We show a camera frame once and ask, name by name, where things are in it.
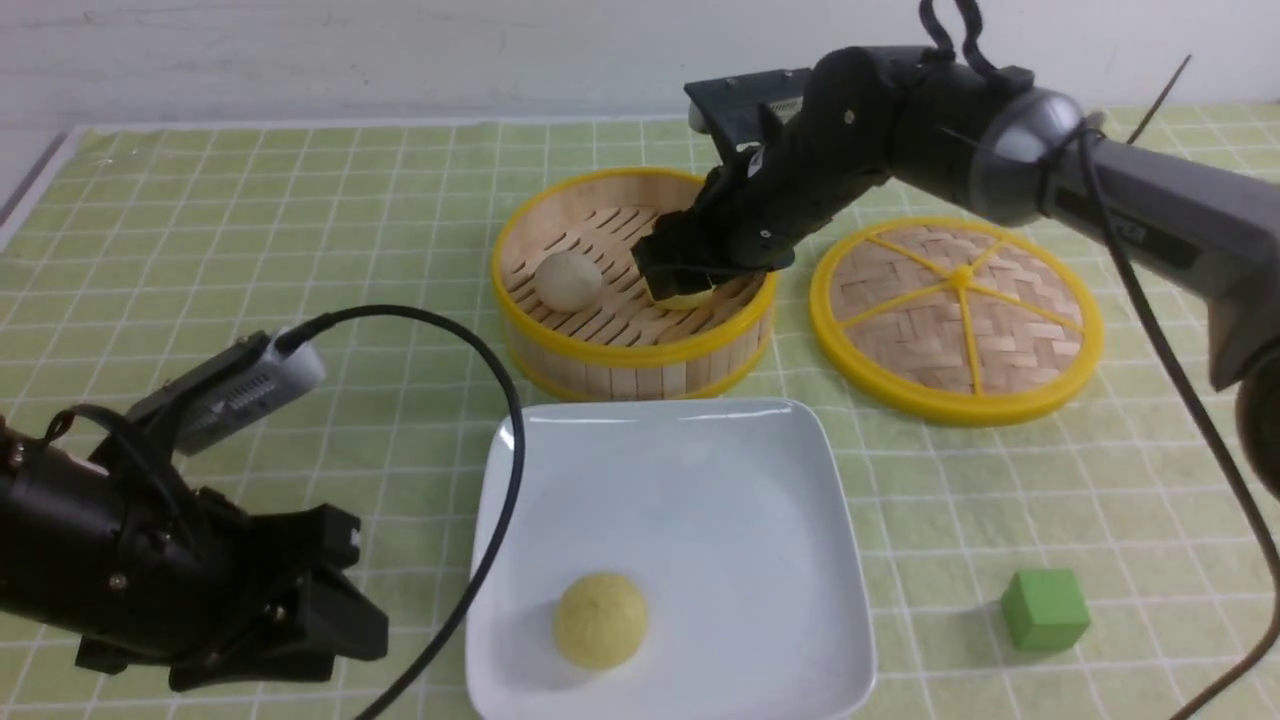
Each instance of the grid pattern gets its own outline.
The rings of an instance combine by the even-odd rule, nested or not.
[[[1115,135],[1138,113],[1115,109]],[[1143,145],[1280,181],[1280,106],[1170,108]],[[256,329],[358,302],[447,314],[502,343],[486,255],[532,192],[595,168],[705,172],[684,120],[84,133],[0,256],[0,411],[35,433],[81,398],[133,400]],[[955,209],[899,183],[799,249],[780,277],[773,352],[733,395],[813,406],[837,452],[873,605],[879,682],[859,719],[1165,717],[1253,642],[1268,579],[1212,459],[1156,365],[1105,255],[1052,223],[1028,234],[1093,287],[1107,320],[1070,406],[950,429],[851,389],[809,329],[805,292],[844,234]],[[1201,389],[1204,309],[1144,274]],[[352,573],[392,618],[389,657],[326,685],[175,697],[154,669],[76,670],[76,638],[0,616],[0,717],[349,717],[461,593],[502,396],[430,329],[365,320],[323,336],[326,384],[182,468],[250,511],[357,512]],[[526,402],[549,397],[522,383]],[[1208,396],[1234,438],[1231,398]],[[86,452],[90,432],[67,439]],[[1263,510],[1280,521],[1280,507]],[[1014,651],[995,602],[1014,570],[1073,568],[1094,626],[1070,652]],[[1276,716],[1268,664],[1206,717]],[[475,717],[454,641],[388,717]]]

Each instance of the green wooden block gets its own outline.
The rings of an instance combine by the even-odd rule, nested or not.
[[[1062,651],[1089,628],[1089,609],[1070,570],[1019,570],[1000,601],[1014,647]]]

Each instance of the white square plate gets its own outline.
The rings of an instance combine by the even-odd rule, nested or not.
[[[525,410],[520,502],[467,618],[467,689],[486,720],[827,720],[876,676],[867,591],[818,418],[787,400]],[[511,473],[485,470],[472,569]],[[649,634],[625,665],[556,651],[561,593],[630,577]]]

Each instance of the white wall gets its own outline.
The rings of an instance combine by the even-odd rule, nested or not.
[[[989,58],[1085,102],[1185,53],[1176,100],[1280,99],[1280,0],[982,6]],[[0,0],[0,127],[682,111],[685,81],[924,40],[915,0]]]

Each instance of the bamboo steamer lid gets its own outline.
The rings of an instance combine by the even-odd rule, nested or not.
[[[1030,420],[1092,377],[1102,318],[1044,250],[986,224],[909,218],[865,228],[822,259],[810,318],[859,388],[956,425]]]

